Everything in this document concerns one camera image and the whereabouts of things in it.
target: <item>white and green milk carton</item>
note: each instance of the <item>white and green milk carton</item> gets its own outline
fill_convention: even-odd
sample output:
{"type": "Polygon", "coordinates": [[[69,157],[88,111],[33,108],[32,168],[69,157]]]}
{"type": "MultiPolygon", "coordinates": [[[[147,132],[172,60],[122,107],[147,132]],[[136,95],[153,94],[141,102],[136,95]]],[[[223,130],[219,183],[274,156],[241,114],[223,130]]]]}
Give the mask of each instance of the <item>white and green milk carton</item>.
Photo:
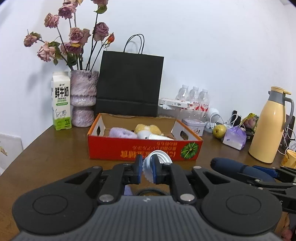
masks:
{"type": "Polygon", "coordinates": [[[54,72],[52,74],[51,87],[54,128],[57,131],[69,129],[72,125],[70,113],[70,78],[68,72],[54,72]]]}

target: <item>yellow thermos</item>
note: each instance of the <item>yellow thermos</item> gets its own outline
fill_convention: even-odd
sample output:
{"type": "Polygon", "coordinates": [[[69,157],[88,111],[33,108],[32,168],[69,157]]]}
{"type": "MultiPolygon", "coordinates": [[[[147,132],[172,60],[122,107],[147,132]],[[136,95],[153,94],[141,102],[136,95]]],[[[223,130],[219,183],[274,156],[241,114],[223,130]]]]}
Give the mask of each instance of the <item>yellow thermos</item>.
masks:
{"type": "Polygon", "coordinates": [[[287,98],[290,92],[272,86],[257,122],[249,153],[259,161],[272,163],[281,142],[284,129],[289,125],[294,112],[294,102],[287,98]],[[291,112],[286,121],[285,101],[291,103],[291,112]]]}

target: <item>wooden tabletop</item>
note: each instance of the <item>wooden tabletop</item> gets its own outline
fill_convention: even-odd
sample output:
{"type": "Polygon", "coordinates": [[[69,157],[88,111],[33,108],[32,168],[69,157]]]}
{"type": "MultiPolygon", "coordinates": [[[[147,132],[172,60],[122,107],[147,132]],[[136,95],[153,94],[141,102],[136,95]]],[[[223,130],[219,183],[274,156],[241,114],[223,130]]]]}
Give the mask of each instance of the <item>wooden tabletop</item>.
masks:
{"type": "MultiPolygon", "coordinates": [[[[69,130],[47,129],[28,146],[0,176],[0,240],[12,239],[19,230],[13,220],[11,207],[23,193],[45,184],[62,179],[92,166],[100,165],[104,170],[111,169],[122,161],[90,160],[88,155],[87,132],[89,128],[73,127],[69,130]]],[[[225,157],[253,166],[279,167],[282,155],[277,154],[272,164],[255,160],[248,154],[250,143],[238,151],[204,132],[204,142],[197,161],[178,162],[183,169],[190,170],[199,165],[210,169],[214,157],[225,157]]],[[[132,190],[154,186],[142,177],[140,185],[132,185],[132,190]]],[[[158,187],[168,190],[166,185],[158,187]]]]}

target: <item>metal bolt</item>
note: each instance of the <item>metal bolt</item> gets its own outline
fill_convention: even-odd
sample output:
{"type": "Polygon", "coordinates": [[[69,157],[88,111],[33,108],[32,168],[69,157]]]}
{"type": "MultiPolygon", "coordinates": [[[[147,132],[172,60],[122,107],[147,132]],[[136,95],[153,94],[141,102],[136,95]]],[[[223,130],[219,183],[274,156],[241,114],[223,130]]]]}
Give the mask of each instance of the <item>metal bolt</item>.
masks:
{"type": "Polygon", "coordinates": [[[111,202],[114,199],[114,197],[110,194],[103,194],[99,197],[99,199],[102,202],[111,202]]]}
{"type": "Polygon", "coordinates": [[[185,193],[185,194],[182,194],[182,195],[180,196],[180,199],[181,199],[182,201],[187,201],[187,202],[190,202],[190,201],[194,200],[194,198],[195,198],[195,196],[193,196],[193,195],[190,194],[190,193],[185,193]]]}

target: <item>yellow cup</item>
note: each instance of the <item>yellow cup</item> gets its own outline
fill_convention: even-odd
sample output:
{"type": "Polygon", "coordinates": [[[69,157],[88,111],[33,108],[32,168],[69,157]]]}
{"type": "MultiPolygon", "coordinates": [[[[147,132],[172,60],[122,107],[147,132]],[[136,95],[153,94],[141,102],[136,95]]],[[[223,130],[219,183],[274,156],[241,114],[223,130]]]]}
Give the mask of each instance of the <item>yellow cup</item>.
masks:
{"type": "Polygon", "coordinates": [[[296,167],[296,152],[292,150],[287,150],[286,155],[284,156],[283,161],[281,162],[282,166],[285,167],[296,167]]]}

